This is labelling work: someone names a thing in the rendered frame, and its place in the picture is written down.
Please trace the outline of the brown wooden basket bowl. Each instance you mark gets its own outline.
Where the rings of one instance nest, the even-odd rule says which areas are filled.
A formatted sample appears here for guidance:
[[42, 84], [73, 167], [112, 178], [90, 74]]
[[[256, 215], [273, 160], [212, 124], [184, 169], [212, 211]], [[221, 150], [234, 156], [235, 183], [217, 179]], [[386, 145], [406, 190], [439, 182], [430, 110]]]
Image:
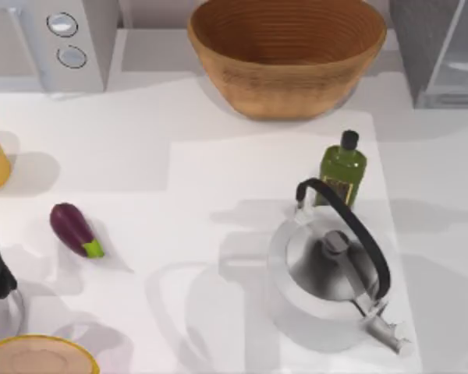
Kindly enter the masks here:
[[306, 120], [350, 94], [385, 42], [364, 0], [205, 0], [187, 33], [209, 80], [241, 115]]

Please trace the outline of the green bottle with black cap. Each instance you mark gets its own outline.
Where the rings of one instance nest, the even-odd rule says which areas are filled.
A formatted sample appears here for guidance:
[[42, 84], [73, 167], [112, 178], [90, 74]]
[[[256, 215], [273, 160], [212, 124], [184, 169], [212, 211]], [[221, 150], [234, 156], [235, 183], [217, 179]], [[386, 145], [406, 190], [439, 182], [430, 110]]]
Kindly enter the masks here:
[[349, 208], [355, 203], [367, 167], [366, 156], [357, 148], [359, 138], [356, 131], [344, 131], [340, 143], [329, 146], [324, 152], [319, 169], [319, 179]]

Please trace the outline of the grey cabinet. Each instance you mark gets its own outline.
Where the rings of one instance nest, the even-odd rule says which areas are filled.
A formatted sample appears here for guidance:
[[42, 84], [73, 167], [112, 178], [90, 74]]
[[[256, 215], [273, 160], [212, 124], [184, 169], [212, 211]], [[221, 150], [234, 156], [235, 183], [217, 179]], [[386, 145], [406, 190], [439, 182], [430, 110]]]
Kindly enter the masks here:
[[389, 0], [415, 108], [468, 109], [468, 0]]

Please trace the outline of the purple eggplant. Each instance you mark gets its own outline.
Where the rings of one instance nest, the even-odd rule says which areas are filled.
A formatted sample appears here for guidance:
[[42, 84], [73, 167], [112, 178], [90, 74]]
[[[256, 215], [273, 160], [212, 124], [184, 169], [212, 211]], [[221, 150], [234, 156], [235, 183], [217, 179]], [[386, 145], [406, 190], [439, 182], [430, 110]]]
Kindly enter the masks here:
[[77, 255], [90, 259], [105, 256], [100, 242], [76, 206], [71, 203], [55, 204], [49, 220], [58, 239]]

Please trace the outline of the round microwave knob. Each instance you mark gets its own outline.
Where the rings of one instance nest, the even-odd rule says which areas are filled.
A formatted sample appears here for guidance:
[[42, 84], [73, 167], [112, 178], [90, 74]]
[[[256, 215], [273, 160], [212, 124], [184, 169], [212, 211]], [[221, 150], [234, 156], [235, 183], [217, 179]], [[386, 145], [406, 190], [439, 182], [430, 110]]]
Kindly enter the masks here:
[[86, 53], [73, 45], [59, 48], [56, 52], [56, 58], [68, 69], [81, 69], [87, 64]]
[[67, 12], [49, 15], [46, 24], [48, 29], [58, 37], [72, 37], [79, 28], [76, 19]]

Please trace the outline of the pale microwave oven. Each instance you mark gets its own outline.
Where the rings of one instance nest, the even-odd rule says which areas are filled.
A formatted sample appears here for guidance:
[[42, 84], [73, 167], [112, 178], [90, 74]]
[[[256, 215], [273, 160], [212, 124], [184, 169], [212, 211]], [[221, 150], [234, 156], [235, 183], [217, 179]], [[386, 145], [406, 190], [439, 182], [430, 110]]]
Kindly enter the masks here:
[[[47, 27], [51, 14], [78, 22], [72, 37]], [[120, 24], [119, 0], [0, 0], [0, 92], [98, 93], [106, 89]], [[59, 48], [87, 55], [81, 69], [59, 63]]]

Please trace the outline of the yellow rimmed bowl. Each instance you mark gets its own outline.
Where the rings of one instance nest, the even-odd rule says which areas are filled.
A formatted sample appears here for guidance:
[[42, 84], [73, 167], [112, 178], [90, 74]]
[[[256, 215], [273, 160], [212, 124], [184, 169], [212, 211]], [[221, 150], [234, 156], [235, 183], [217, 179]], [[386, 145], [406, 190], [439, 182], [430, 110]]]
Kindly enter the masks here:
[[27, 334], [0, 341], [0, 374], [101, 374], [101, 369], [78, 344]]

